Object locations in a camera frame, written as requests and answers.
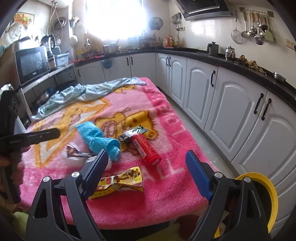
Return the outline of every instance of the metal bolt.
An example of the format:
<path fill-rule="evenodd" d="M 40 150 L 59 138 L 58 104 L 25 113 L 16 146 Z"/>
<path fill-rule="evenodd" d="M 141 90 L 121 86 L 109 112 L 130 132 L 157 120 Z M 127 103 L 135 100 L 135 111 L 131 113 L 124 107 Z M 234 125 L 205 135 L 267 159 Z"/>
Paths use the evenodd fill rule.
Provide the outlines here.
<path fill-rule="evenodd" d="M 223 174 L 221 172 L 215 172 L 215 177 L 221 178 L 221 177 L 223 177 Z"/>
<path fill-rule="evenodd" d="M 50 180 L 50 177 L 49 176 L 46 176 L 46 177 L 43 178 L 43 181 L 44 182 L 48 182 L 49 180 Z"/>
<path fill-rule="evenodd" d="M 78 177 L 79 175 L 80 175 L 79 172 L 73 172 L 73 173 L 71 174 L 72 177 Z"/>
<path fill-rule="evenodd" d="M 249 177 L 245 177 L 244 178 L 244 181 L 247 182 L 247 183 L 250 183 L 251 182 L 251 179 Z"/>

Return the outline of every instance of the red cylindrical container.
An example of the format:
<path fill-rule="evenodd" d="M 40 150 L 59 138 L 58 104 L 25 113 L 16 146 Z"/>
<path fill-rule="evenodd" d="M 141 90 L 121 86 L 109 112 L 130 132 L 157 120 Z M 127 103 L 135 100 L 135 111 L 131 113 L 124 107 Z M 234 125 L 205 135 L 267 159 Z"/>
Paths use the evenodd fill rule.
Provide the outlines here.
<path fill-rule="evenodd" d="M 138 152 L 143 157 L 147 166 L 156 165 L 161 161 L 161 157 L 156 150 L 149 144 L 146 137 L 143 134 L 136 134 L 131 138 L 133 144 L 137 148 Z"/>

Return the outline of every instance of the bright window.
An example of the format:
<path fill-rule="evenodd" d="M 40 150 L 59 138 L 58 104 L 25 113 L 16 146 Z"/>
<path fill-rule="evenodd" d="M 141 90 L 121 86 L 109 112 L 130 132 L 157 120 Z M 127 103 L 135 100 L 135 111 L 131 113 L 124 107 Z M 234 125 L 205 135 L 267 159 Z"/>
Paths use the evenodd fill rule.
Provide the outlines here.
<path fill-rule="evenodd" d="M 142 0 L 87 0 L 87 30 L 102 40 L 125 39 L 145 28 Z"/>

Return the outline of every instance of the microwave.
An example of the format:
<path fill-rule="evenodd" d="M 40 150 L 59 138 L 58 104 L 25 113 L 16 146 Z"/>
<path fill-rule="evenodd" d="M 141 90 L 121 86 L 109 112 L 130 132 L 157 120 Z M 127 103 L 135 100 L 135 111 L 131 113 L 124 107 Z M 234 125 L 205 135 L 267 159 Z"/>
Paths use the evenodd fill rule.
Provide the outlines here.
<path fill-rule="evenodd" d="M 15 71 L 19 85 L 25 85 L 49 71 L 45 47 L 15 51 Z"/>

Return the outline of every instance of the yellow wrapper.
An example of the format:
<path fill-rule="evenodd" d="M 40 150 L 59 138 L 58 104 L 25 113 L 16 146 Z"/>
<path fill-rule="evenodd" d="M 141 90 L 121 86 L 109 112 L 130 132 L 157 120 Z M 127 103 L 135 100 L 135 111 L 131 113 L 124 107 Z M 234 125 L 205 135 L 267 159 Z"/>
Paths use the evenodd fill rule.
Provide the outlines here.
<path fill-rule="evenodd" d="M 101 178 L 96 191 L 89 198 L 93 199 L 106 196 L 115 191 L 125 190 L 143 191 L 142 173 L 139 167 L 132 167 L 116 176 Z"/>

